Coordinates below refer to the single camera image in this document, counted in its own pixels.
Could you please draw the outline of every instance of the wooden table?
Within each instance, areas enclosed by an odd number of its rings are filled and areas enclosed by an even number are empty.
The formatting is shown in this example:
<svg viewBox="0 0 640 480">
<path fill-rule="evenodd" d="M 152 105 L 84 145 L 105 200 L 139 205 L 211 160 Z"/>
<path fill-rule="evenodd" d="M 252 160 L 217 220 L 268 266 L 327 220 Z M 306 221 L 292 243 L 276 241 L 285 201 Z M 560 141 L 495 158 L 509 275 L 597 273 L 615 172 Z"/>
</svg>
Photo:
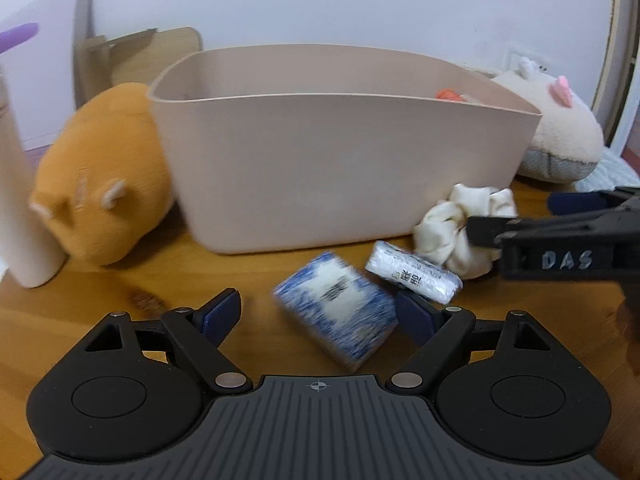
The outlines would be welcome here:
<svg viewBox="0 0 640 480">
<path fill-rule="evenodd" d="M 544 191 L 518 181 L 513 189 L 523 216 L 546 214 Z M 410 240 L 392 243 L 407 247 Z M 362 268 L 370 247 L 334 250 Z M 0 283 L 0 478 L 16 478 L 40 457 L 24 415 L 30 390 L 106 313 L 129 310 L 134 319 L 148 317 L 133 300 L 140 289 L 173 308 L 198 307 L 227 286 L 237 288 L 242 320 L 221 348 L 254 381 L 261 374 L 345 373 L 283 315 L 271 295 L 277 283 L 320 251 L 212 254 L 191 240 L 174 211 L 127 258 L 107 268 L 71 260 L 35 290 L 5 276 Z M 640 348 L 619 334 L 623 296 L 616 284 L 517 283 L 496 276 L 467 283 L 455 301 L 485 319 L 503 319 L 513 308 L 527 310 L 567 346 L 611 397 L 613 414 L 598 459 L 623 479 L 640 478 L 640 380 L 634 375 Z M 360 372 L 386 378 L 414 351 L 397 330 Z"/>
</svg>

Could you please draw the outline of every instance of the blue gripper pad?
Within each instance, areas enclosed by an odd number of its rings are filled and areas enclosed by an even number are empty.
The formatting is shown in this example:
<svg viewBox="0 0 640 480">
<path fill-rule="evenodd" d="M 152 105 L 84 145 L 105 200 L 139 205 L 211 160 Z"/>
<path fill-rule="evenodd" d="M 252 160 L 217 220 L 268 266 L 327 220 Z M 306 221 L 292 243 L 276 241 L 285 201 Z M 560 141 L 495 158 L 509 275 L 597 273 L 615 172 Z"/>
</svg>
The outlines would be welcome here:
<svg viewBox="0 0 640 480">
<path fill-rule="evenodd" d="M 552 193 L 546 200 L 546 208 L 553 215 L 569 215 L 598 211 L 609 207 L 607 201 L 597 192 Z"/>
<path fill-rule="evenodd" d="M 193 313 L 193 324 L 208 341 L 220 346 L 240 321 L 240 293 L 226 288 Z"/>
<path fill-rule="evenodd" d="M 405 290 L 396 294 L 396 317 L 418 346 L 431 339 L 444 323 L 440 310 L 419 294 Z"/>
</svg>

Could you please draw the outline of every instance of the gray plush fabric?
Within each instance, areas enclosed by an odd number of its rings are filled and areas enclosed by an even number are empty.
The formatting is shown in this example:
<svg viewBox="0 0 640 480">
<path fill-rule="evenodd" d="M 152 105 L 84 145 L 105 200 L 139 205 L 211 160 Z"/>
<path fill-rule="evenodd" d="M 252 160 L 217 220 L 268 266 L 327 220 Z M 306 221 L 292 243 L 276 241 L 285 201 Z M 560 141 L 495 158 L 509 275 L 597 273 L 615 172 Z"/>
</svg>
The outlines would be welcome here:
<svg viewBox="0 0 640 480">
<path fill-rule="evenodd" d="M 558 158 L 550 153 L 529 148 L 520 163 L 518 174 L 537 180 L 565 184 L 588 176 L 597 165 L 597 162 Z"/>
<path fill-rule="evenodd" d="M 640 177 L 625 160 L 604 149 L 602 160 L 588 177 L 574 183 L 580 193 L 598 189 L 614 189 L 616 186 L 640 187 Z"/>
</svg>

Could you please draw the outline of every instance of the wooden board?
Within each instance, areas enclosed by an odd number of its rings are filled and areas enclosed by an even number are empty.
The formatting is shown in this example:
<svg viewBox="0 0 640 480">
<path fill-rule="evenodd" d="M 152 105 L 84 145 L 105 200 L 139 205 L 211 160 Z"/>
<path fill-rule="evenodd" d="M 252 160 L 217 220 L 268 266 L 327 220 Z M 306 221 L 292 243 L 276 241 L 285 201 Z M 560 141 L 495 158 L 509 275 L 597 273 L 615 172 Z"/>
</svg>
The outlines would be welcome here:
<svg viewBox="0 0 640 480">
<path fill-rule="evenodd" d="M 111 47 L 111 83 L 151 84 L 162 70 L 187 54 L 202 50 L 202 40 L 191 27 L 142 36 Z"/>
<path fill-rule="evenodd" d="M 516 181 L 523 216 L 545 216 L 548 185 Z M 392 243 L 408 247 L 408 237 Z M 359 269 L 371 243 L 332 248 Z M 324 249 L 223 256 L 196 244 L 172 211 L 126 258 L 109 267 L 69 261 L 40 288 L 20 288 L 10 275 L 0 283 L 0 478 L 14 480 L 40 456 L 24 410 L 30 390 L 97 321 L 113 310 L 134 319 L 140 289 L 168 308 L 201 306 L 227 286 L 242 295 L 242 319 L 221 350 L 254 381 L 261 374 L 332 375 L 347 371 L 328 357 L 273 299 L 275 285 Z M 597 458 L 624 480 L 640 477 L 640 343 L 618 330 L 623 300 L 615 283 L 467 282 L 455 302 L 478 317 L 503 319 L 527 310 L 603 383 L 612 401 L 609 429 Z M 386 378 L 415 352 L 396 330 L 359 373 Z"/>
<path fill-rule="evenodd" d="M 78 76 L 76 81 L 82 96 L 80 104 L 84 104 L 100 92 L 113 86 L 108 49 L 93 49 L 94 46 L 104 45 L 106 41 L 104 36 L 95 36 L 76 46 L 74 59 Z"/>
</svg>

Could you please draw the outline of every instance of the orange object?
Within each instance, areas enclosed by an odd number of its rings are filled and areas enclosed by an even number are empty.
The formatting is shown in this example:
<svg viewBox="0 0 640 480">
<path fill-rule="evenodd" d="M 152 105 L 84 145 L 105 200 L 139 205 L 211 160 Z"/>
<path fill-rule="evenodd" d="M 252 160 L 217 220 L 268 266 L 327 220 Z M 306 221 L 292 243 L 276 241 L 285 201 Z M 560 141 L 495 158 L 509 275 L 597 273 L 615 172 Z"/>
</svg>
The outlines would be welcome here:
<svg viewBox="0 0 640 480">
<path fill-rule="evenodd" d="M 80 108 L 44 154 L 30 207 L 66 252 L 107 265 L 174 202 L 146 85 L 122 83 Z"/>
<path fill-rule="evenodd" d="M 440 90 L 436 94 L 436 99 L 444 99 L 445 101 L 459 101 L 461 103 L 466 103 L 466 99 L 463 98 L 457 92 L 454 92 L 451 88 L 445 88 L 444 90 Z"/>
</svg>

